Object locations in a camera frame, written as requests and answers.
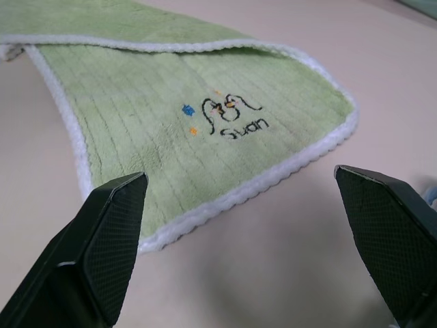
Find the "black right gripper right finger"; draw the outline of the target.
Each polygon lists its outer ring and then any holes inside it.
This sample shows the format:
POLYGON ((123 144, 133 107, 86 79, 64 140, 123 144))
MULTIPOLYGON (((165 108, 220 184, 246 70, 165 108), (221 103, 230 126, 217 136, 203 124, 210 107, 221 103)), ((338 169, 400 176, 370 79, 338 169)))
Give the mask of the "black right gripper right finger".
POLYGON ((436 211, 406 182, 338 165, 354 242, 400 327, 436 326, 436 211))

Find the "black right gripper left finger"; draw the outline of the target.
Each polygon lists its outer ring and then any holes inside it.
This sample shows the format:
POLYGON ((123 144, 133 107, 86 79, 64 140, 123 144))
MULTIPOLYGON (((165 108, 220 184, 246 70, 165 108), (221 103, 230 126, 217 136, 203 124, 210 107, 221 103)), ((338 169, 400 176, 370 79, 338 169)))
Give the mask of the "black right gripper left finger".
POLYGON ((135 266, 148 179, 94 189, 1 311, 2 327, 114 327, 135 266))

